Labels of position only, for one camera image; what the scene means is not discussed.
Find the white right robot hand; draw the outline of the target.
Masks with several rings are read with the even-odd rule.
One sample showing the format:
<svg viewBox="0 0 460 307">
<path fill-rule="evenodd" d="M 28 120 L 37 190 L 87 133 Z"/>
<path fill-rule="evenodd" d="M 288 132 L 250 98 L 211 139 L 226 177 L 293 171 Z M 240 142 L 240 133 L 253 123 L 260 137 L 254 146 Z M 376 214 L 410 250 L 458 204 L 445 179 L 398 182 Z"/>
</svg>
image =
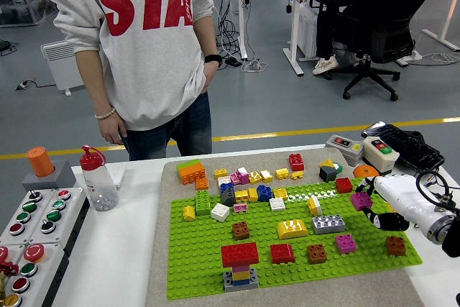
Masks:
<svg viewBox="0 0 460 307">
<path fill-rule="evenodd" d="M 454 214 L 434 204 L 435 196 L 425 187 L 417 186 L 411 175 L 387 175 L 365 178 L 356 188 L 369 196 L 379 194 L 399 214 L 391 221 L 385 214 L 365 211 L 369 220 L 382 230 L 406 230 L 405 222 L 417 224 L 427 239 L 434 244 L 444 241 L 454 220 Z"/>
</svg>

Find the person's left hand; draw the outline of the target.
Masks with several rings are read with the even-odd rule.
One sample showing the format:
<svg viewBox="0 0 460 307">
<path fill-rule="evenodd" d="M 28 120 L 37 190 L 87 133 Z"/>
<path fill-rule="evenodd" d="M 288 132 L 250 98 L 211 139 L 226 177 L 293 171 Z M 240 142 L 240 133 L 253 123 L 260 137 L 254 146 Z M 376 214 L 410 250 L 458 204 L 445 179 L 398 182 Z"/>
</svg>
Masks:
<svg viewBox="0 0 460 307">
<path fill-rule="evenodd" d="M 215 76 L 216 71 L 218 69 L 219 69 L 219 63 L 217 61 L 211 61 L 209 63 L 204 64 L 203 72 L 204 72 L 204 76 L 206 77 L 206 82 L 205 82 L 205 85 L 201 93 L 207 92 L 208 87 L 211 84 L 211 81 L 213 80 L 213 77 Z"/>
</svg>

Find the person's right hand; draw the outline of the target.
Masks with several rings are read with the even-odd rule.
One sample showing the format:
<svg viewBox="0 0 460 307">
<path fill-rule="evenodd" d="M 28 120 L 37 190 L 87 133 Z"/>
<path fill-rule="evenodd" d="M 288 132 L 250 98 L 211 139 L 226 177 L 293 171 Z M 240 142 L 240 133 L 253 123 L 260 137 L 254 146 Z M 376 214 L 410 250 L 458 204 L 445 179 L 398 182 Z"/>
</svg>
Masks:
<svg viewBox="0 0 460 307">
<path fill-rule="evenodd" d="M 98 120 L 101 136 L 110 144 L 123 145 L 123 138 L 127 137 L 127 130 L 123 119 L 114 112 L 105 119 Z"/>
</svg>

